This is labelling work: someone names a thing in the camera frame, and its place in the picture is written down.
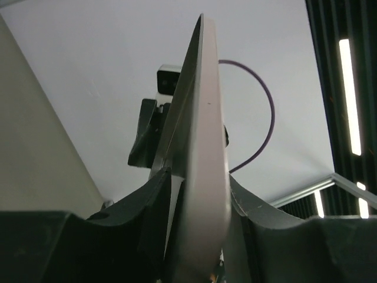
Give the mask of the silver tin lid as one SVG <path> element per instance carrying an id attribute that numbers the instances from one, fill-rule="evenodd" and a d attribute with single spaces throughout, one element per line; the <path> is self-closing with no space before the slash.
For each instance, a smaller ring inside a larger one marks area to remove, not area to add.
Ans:
<path id="1" fill-rule="evenodd" d="M 231 218 L 229 167 L 216 27 L 200 15 L 188 46 L 151 171 L 182 183 L 168 236 L 163 282 L 207 282 Z"/>

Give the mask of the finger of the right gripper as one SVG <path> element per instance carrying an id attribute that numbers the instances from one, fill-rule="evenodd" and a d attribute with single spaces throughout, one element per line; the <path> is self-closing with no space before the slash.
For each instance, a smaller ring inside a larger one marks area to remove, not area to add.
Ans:
<path id="1" fill-rule="evenodd" d="M 135 142 L 128 156 L 129 166 L 152 168 L 169 108 L 170 103 L 142 100 Z"/>
<path id="2" fill-rule="evenodd" d="M 227 147 L 229 145 L 229 134 L 225 125 L 224 125 L 224 137 L 225 137 L 225 144 L 226 144 L 225 147 Z"/>

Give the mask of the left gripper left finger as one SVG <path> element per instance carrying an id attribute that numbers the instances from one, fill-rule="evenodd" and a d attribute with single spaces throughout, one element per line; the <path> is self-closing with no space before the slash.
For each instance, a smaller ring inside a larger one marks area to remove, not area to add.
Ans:
<path id="1" fill-rule="evenodd" d="M 88 219 L 65 211 L 1 213 L 2 282 L 155 282 L 161 277 L 171 171 Z"/>

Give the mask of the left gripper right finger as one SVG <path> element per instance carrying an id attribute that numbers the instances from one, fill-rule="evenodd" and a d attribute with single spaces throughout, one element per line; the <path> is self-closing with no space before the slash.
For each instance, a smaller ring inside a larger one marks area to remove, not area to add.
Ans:
<path id="1" fill-rule="evenodd" d="M 230 181 L 227 282 L 375 282 L 376 219 L 303 220 Z"/>

